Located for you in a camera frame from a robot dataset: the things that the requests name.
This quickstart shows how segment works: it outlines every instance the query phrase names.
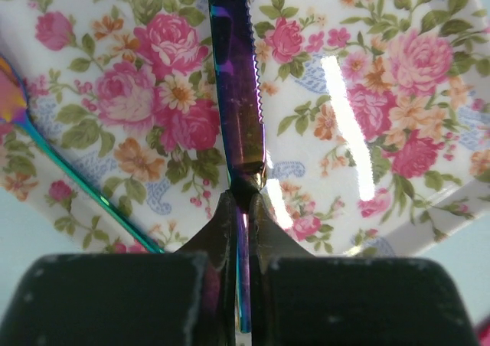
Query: floral plate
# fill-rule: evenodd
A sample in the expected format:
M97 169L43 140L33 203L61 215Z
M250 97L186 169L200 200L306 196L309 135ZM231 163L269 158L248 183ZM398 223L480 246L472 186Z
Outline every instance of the floral plate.
M488 209L479 0L250 6L264 194L295 240L410 255ZM45 137L161 245L200 230L227 188L207 0L1 0L0 21ZM0 141L3 186L56 230L85 250L142 251L21 130L1 125Z

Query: iridescent spoon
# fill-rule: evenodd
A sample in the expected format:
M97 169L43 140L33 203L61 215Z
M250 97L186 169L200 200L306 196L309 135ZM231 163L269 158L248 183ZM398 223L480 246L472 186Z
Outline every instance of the iridescent spoon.
M92 199L110 214L126 231L138 240L150 253L164 253L158 244L128 220L107 198L70 164L61 157L38 132L28 112L28 95L21 78L9 62L0 54L0 123L7 122L23 128L39 148L73 179Z

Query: knife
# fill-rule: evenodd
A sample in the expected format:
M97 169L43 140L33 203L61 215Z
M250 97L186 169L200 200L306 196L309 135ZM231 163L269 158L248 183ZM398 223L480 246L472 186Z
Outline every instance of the knife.
M266 183L265 132L247 0L209 0L221 131L237 202L237 302L240 330L250 332L249 209Z

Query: table surface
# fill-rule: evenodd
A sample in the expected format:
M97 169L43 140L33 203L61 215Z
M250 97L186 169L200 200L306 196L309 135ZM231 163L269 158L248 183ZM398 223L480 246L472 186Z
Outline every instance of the table surface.
M490 10L490 0L482 2ZM0 317L22 274L38 257L79 250L32 208L0 189ZM420 256L446 268L475 325L490 316L490 213Z

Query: light blue table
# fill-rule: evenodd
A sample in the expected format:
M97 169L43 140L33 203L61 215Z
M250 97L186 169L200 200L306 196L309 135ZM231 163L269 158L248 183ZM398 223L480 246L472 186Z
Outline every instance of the light blue table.
M490 0L482 1L490 8ZM41 221L39 214L0 189L0 316L32 262L46 253L76 250L69 238ZM423 256L449 271L475 325L490 316L490 214Z

